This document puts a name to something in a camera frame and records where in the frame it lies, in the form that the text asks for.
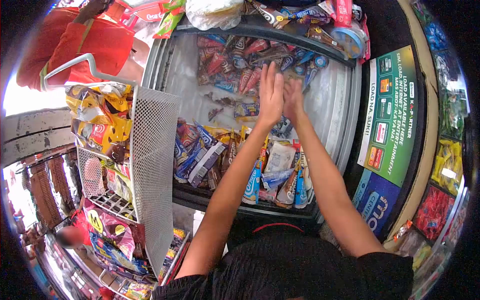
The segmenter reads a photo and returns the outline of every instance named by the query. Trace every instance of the metal mesh panel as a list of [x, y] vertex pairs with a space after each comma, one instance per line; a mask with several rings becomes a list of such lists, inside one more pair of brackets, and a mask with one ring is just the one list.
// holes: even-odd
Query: metal mesh panel
[[173, 239], [173, 148], [180, 98], [138, 87], [130, 135], [133, 205], [156, 276]]
[[80, 180], [85, 197], [102, 195], [105, 187], [102, 180], [102, 165], [98, 157], [88, 150], [77, 147]]

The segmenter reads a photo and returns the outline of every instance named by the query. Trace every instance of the snack packet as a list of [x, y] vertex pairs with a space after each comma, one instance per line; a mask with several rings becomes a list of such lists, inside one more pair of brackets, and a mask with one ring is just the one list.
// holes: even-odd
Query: snack packet
[[67, 87], [65, 93], [73, 118], [94, 124], [113, 124], [110, 112], [104, 107], [105, 100], [101, 92], [77, 84]]
[[257, 160], [253, 166], [248, 179], [247, 188], [242, 197], [242, 202], [246, 204], [258, 204], [258, 192], [260, 190], [260, 173], [262, 172], [263, 161]]

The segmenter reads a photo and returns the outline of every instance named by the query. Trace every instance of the yellow snack bag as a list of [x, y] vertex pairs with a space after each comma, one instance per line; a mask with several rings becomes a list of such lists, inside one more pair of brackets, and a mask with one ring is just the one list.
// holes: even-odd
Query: yellow snack bag
[[77, 84], [65, 89], [67, 106], [75, 119], [94, 124], [112, 125], [111, 114], [104, 108], [103, 95]]

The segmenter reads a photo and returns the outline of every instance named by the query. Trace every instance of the plastic bag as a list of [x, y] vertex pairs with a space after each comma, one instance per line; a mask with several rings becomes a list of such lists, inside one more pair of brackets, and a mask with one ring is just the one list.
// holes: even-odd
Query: plastic bag
[[233, 28], [240, 23], [243, 9], [243, 0], [187, 0], [185, 6], [188, 20], [200, 30]]

